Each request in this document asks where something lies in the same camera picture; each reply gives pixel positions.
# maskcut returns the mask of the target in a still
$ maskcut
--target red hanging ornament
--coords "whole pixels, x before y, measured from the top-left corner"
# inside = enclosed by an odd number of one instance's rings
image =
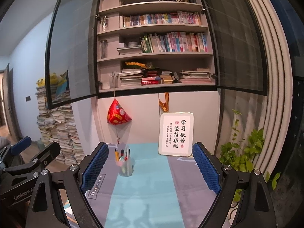
[[[107,122],[113,125],[118,125],[129,122],[131,120],[132,118],[129,117],[129,115],[120,106],[115,98],[109,108]]]

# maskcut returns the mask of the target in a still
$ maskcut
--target hanging string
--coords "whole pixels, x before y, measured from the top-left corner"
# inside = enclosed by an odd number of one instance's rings
[[[169,112],[169,93],[165,93],[165,102],[163,103],[158,99],[159,106],[163,109],[164,112]]]
[[[115,86],[116,86],[115,85],[115,79],[116,79],[116,72],[112,72],[112,84],[113,84],[114,99],[116,99],[116,97],[115,97]],[[118,131],[117,131],[116,125],[115,125],[115,130],[116,130],[117,144],[119,145],[120,144],[119,143],[120,138],[118,136]]]

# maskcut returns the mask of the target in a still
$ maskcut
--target white cabinet door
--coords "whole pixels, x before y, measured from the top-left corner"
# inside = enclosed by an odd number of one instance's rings
[[[165,101],[165,95],[159,94]],[[169,93],[169,112],[191,112],[194,115],[193,143],[202,142],[214,153],[219,123],[218,91]]]
[[[160,113],[158,94],[142,94],[117,97],[117,101],[132,118],[126,124],[107,123],[107,114],[114,98],[98,99],[102,139],[106,143],[117,143],[116,128],[122,143],[157,143],[159,139]]]

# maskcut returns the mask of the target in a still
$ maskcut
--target wooden floor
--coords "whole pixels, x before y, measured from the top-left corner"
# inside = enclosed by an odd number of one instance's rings
[[[0,127],[0,136],[6,137],[8,140],[11,141],[12,144],[16,143],[12,140],[12,137],[10,136],[10,133],[6,126]],[[21,153],[21,156],[22,156],[24,162],[28,163],[31,160],[31,158],[33,158],[38,153],[39,153],[39,148],[38,148],[37,144],[33,142],[27,149],[25,149]],[[68,167],[69,166],[66,164],[62,164],[62,163],[59,163],[59,162],[53,160],[46,168],[50,172],[58,172],[58,171],[66,170]],[[65,204],[67,201],[67,194],[66,194],[65,190],[60,190],[60,195],[61,195],[61,200],[62,200],[63,204]]]

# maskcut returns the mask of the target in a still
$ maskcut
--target glass cabinet door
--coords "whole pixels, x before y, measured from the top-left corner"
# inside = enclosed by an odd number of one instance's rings
[[[99,0],[58,0],[45,58],[48,107],[96,96],[96,28]]]
[[[267,95],[262,34],[248,0],[202,0],[213,35],[218,87]]]

